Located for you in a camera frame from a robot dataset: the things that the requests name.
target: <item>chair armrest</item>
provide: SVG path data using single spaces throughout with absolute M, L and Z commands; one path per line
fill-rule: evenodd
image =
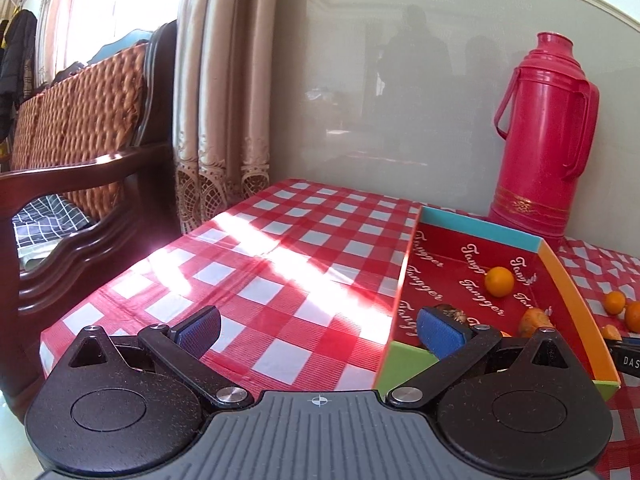
M 104 186 L 171 157 L 168 144 L 149 144 L 79 164 L 0 174 L 0 218 L 12 218 L 40 196 Z

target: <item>metal screw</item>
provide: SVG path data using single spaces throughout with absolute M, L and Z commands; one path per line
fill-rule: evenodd
M 422 392 L 412 386 L 403 386 L 402 388 L 393 390 L 391 396 L 397 402 L 417 402 L 422 398 Z
M 220 388 L 216 392 L 216 398 L 225 404 L 241 402 L 247 398 L 247 395 L 247 391 L 243 388 L 239 388 L 238 386 L 227 386 L 226 388 Z

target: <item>crosshair marking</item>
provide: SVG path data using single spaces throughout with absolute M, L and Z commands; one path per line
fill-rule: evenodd
M 314 403 L 319 408 L 320 406 L 324 406 L 326 403 L 331 401 L 326 397 L 323 397 L 322 395 L 318 395 L 318 396 L 315 396 L 313 399 L 309 399 L 309 402 Z

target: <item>peeled orange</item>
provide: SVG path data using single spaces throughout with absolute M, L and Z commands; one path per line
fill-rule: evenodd
M 613 339 L 615 341 L 622 341 L 620 330 L 613 325 L 605 325 L 600 329 L 600 333 L 604 339 Z
M 553 325 L 544 310 L 536 307 L 528 308 L 520 320 L 518 334 L 520 337 L 531 337 L 541 326 L 552 327 Z
M 513 290 L 515 279 L 509 269 L 494 267 L 484 277 L 484 286 L 489 294 L 503 298 Z
M 632 301 L 625 310 L 625 325 L 629 332 L 640 333 L 640 301 Z
M 604 310 L 610 316 L 617 316 L 625 309 L 626 296 L 618 290 L 612 290 L 604 297 Z

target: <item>red checkered tablecloth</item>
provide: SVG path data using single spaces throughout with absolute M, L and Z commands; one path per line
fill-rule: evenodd
M 604 295 L 620 290 L 630 300 L 640 300 L 640 260 L 616 251 L 568 238 L 558 257 L 591 309 L 598 326 L 613 324 L 623 336 L 629 333 L 624 315 L 608 316 Z M 640 480 L 640 380 L 620 374 L 622 387 L 609 401 L 613 433 L 596 470 L 605 479 Z
M 264 389 L 370 388 L 418 206 L 302 180 L 276 184 L 76 306 L 42 334 L 45 370 L 86 325 L 132 335 L 215 304 L 222 336 L 202 360 L 254 396 Z M 613 289 L 640 300 L 640 260 L 570 238 L 558 256 L 596 323 L 627 335 L 602 301 Z M 613 434 L 597 471 L 610 480 L 640 480 L 640 380 L 621 378 L 609 401 Z

